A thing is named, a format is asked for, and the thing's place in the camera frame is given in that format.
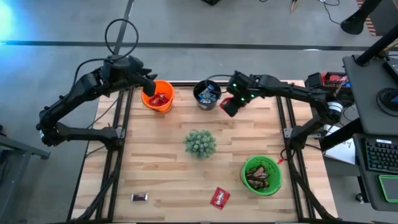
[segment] green bowl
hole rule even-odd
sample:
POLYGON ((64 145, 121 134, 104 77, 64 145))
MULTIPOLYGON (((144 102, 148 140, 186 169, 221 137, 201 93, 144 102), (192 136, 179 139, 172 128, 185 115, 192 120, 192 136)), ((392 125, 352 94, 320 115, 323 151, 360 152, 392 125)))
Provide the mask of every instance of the green bowl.
POLYGON ((280 189, 280 186, 282 185, 282 173, 280 171, 279 165, 275 162, 275 160, 267 156, 253 156, 247 160, 243 165, 241 175, 245 186, 252 192, 262 196, 273 195, 280 189), (254 190, 252 187, 250 187, 248 180, 246 179, 246 171, 259 165, 265 167, 267 173, 269 174, 269 177, 267 178, 269 187, 265 190, 254 190))

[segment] black keyboard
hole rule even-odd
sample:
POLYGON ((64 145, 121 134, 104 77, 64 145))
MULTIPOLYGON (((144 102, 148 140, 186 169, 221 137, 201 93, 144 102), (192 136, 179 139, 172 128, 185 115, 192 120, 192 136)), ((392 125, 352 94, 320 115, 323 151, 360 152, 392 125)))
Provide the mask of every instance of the black keyboard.
POLYGON ((398 144, 386 140, 366 139, 368 169, 398 174, 398 144))

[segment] gray floor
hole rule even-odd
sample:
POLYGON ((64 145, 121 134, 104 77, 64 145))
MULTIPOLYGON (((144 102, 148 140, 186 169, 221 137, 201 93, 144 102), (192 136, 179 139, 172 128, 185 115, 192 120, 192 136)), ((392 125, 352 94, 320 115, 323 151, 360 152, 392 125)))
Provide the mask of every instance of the gray floor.
MULTIPOLYGON (((123 16, 127 0, 5 1, 11 9, 12 30, 0 40, 101 42, 113 19, 123 16)), ((221 0, 210 7, 199 0, 136 0, 131 21, 145 43, 265 44, 369 46, 378 37, 365 29, 358 36, 345 34, 331 23, 317 0, 302 0, 290 13, 291 0, 221 0)), ((332 18, 342 21, 357 10, 355 0, 329 7, 332 18)), ((109 30, 116 41, 118 26, 109 30)), ((127 28, 126 42, 134 40, 127 28)), ((76 66, 87 59, 105 57, 105 47, 44 47, 0 45, 0 124, 9 137, 51 150, 49 160, 33 158, 16 195, 10 217, 29 223, 66 219, 87 142, 65 142, 47 148, 35 125, 38 112, 65 94, 76 66)), ((270 74, 280 79, 305 79, 318 71, 342 72, 341 58, 360 54, 348 51, 238 50, 138 48, 133 55, 166 80, 200 80, 212 74, 270 74)), ((85 65, 81 74, 101 63, 85 65)), ((92 122, 98 101, 81 105, 63 119, 70 126, 92 122)), ((339 216, 352 221, 393 221, 398 214, 359 205, 354 177, 330 177, 339 216)))

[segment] green plant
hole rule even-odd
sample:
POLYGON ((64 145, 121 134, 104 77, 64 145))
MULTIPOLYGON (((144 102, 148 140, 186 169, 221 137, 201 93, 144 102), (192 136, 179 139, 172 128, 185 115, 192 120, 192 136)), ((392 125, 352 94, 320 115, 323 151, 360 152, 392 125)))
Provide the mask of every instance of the green plant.
POLYGON ((216 152, 216 138, 208 130, 191 131, 184 143, 185 151, 197 159, 207 159, 216 152))

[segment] red wrapper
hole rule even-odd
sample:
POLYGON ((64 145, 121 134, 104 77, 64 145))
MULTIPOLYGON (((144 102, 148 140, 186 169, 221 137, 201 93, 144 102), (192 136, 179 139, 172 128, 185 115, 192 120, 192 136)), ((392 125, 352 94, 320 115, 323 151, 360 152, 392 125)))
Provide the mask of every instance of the red wrapper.
POLYGON ((228 201, 230 194, 217 187, 216 192, 213 195, 213 198, 210 201, 210 204, 212 204, 214 207, 222 210, 225 206, 226 201, 228 201))
POLYGON ((164 93, 158 93, 149 100, 149 104, 151 106, 163 106, 167 102, 169 102, 169 99, 166 97, 164 93))

